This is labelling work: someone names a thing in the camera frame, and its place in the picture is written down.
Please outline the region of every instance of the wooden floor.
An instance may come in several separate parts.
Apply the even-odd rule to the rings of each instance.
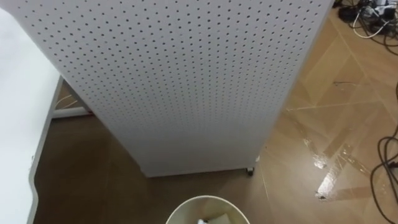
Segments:
[[[63,81],[60,94],[58,95],[58,102],[55,107],[56,110],[66,109],[66,108],[77,108],[83,106],[78,100],[76,100],[73,95],[70,94],[70,87]]]
[[[369,187],[377,140],[393,132],[398,57],[356,37],[332,11],[254,177],[243,170],[146,179],[95,117],[53,121],[35,183],[35,223],[165,223],[203,194],[233,202],[252,224],[386,223]],[[376,193],[398,221],[382,173]]]

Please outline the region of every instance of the white wastebasket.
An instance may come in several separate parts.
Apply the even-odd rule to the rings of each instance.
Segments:
[[[209,195],[186,200],[174,210],[166,224],[197,224],[199,220],[205,220],[209,224],[250,224],[231,202]]]

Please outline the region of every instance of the trash bin rim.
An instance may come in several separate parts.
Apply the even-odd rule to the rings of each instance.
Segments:
[[[181,203],[181,204],[172,212],[172,214],[171,214],[171,215],[169,216],[169,218],[167,219],[166,224],[168,224],[168,222],[170,221],[170,219],[173,217],[174,213],[175,213],[180,207],[182,207],[183,205],[185,205],[186,203],[188,203],[188,202],[190,202],[190,201],[192,201],[192,200],[199,199],[199,198],[213,198],[213,199],[218,199],[218,200],[221,200],[221,201],[223,201],[223,202],[226,202],[228,205],[231,205],[233,208],[235,208],[235,209],[239,212],[239,214],[241,214],[241,215],[243,216],[243,218],[244,218],[244,220],[246,221],[246,223],[250,224],[249,220],[246,218],[246,216],[244,216],[243,212],[241,212],[240,209],[237,208],[237,206],[235,206],[234,204],[232,204],[231,202],[229,202],[229,201],[227,201],[227,200],[225,200],[225,199],[223,199],[223,198],[220,198],[220,197],[217,197],[217,196],[212,196],[212,195],[201,195],[201,196],[196,196],[196,197],[193,197],[193,198],[190,198],[190,199],[184,201],[183,203]]]

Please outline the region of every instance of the white table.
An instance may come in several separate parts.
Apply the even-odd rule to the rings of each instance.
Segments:
[[[62,79],[0,9],[0,223],[32,223],[34,175]]]

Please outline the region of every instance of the black cable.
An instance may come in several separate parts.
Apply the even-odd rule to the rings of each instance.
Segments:
[[[384,21],[382,21],[382,19],[380,17],[376,18],[376,20],[375,20],[375,18],[364,17],[363,14],[360,13],[360,11],[363,9],[363,7],[368,6],[370,4],[369,1],[360,0],[357,2],[357,4],[354,4],[354,2],[351,0],[349,3],[350,3],[349,6],[342,7],[339,10],[339,17],[342,21],[345,21],[350,28],[352,28],[352,29],[360,29],[361,28],[361,29],[363,29],[363,31],[365,32],[365,34],[367,36],[370,36],[372,33],[371,27],[375,27],[375,26],[377,27],[377,24],[384,23]],[[353,27],[350,24],[350,21],[352,21],[353,17],[356,17],[356,15],[358,13],[359,13],[358,21],[360,23],[360,26]],[[381,35],[384,36],[382,41],[375,39],[375,37],[369,38],[373,42],[383,45],[384,48],[388,52],[390,52],[391,54],[396,55],[396,56],[398,56],[398,49],[397,49],[397,52],[394,52],[391,48],[398,47],[398,31],[397,31],[397,27],[396,27],[397,22],[398,22],[398,18],[394,18],[394,20],[391,20],[392,25],[388,25],[385,28],[383,28],[383,29],[385,29],[384,33],[379,35],[379,36],[381,36]],[[388,37],[390,37],[391,39],[395,39],[397,41],[397,44],[387,43]]]
[[[398,103],[398,83],[396,85],[396,98],[397,98],[397,103]],[[387,176],[391,185],[391,189],[392,192],[394,193],[394,197],[395,200],[398,204],[398,193],[397,190],[394,187],[394,183],[398,184],[398,180],[397,177],[394,175],[392,169],[398,169],[398,163],[394,162],[394,159],[396,159],[398,157],[398,153],[395,154],[394,156],[392,156],[391,158],[388,158],[387,156],[387,151],[389,148],[389,143],[391,141],[395,141],[398,142],[398,138],[397,138],[397,134],[398,134],[398,125],[396,126],[394,133],[392,134],[392,136],[386,136],[384,138],[381,138],[378,142],[377,142],[377,153],[379,154],[379,158],[380,158],[380,164],[377,165],[371,172],[371,176],[370,176],[370,182],[371,182],[371,191],[372,191],[372,196],[374,199],[374,203],[376,204],[377,209],[379,210],[380,214],[383,216],[383,218],[385,220],[387,220],[390,224],[396,224],[395,222],[393,222],[392,220],[390,220],[386,214],[384,214],[384,212],[382,211],[379,201],[377,200],[376,197],[376,193],[374,190],[374,184],[373,184],[373,180],[374,180],[374,174],[376,173],[376,171],[378,169],[380,169],[381,167],[384,168],[384,170],[387,172]]]

